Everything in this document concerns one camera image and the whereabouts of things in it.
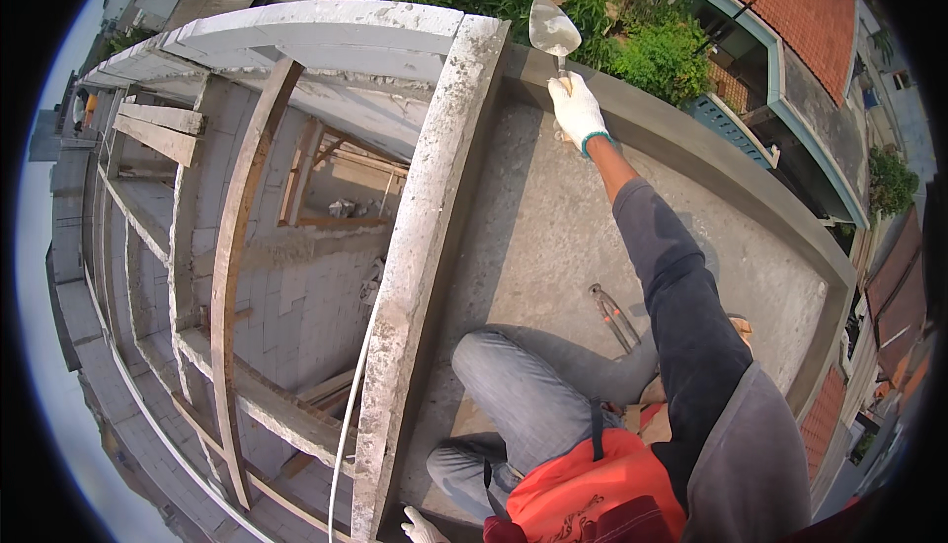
trowel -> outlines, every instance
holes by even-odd
[[[534,0],[530,6],[530,45],[556,56],[556,77],[573,94],[570,76],[566,73],[566,56],[583,42],[576,26],[552,0]]]

pliers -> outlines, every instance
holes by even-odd
[[[622,349],[624,349],[626,353],[632,353],[632,347],[629,345],[629,341],[622,335],[619,326],[615,324],[615,317],[619,317],[619,322],[622,323],[626,331],[635,339],[635,345],[641,345],[642,337],[639,336],[632,324],[629,323],[629,318],[626,317],[626,314],[622,312],[619,305],[602,289],[602,286],[599,285],[598,282],[590,286],[590,294],[592,295],[592,299],[595,300],[596,306],[599,308],[599,313],[602,315],[603,321],[609,325],[610,330],[612,330],[612,335],[619,340],[619,345],[622,346]]]

gray jeans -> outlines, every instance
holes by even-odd
[[[494,515],[483,487],[484,459],[493,468],[491,493],[506,505],[524,475],[593,435],[589,399],[500,332],[464,336],[451,368],[506,443],[504,455],[480,442],[453,438],[428,457],[434,482],[477,520]],[[622,426],[618,416],[603,411],[603,427]]]

person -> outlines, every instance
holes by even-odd
[[[598,167],[636,274],[669,402],[670,442],[645,446],[598,400],[503,334],[458,343],[451,365],[506,444],[449,439],[433,481],[494,541],[774,541],[810,523],[803,441],[774,382],[717,297],[705,255],[613,146],[570,73],[549,91],[563,132]],[[414,543],[447,539],[413,508]]]

white work glove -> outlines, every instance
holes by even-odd
[[[602,121],[599,101],[586,86],[586,81],[575,72],[570,72],[569,75],[573,84],[572,95],[558,78],[551,78],[546,86],[550,97],[553,98],[553,112],[563,128],[563,133],[570,136],[584,156],[589,156],[586,152],[586,140],[594,135],[609,137],[609,132]]]
[[[411,543],[450,543],[436,526],[413,507],[406,506],[405,515],[411,522],[403,522],[402,531],[411,539]]]

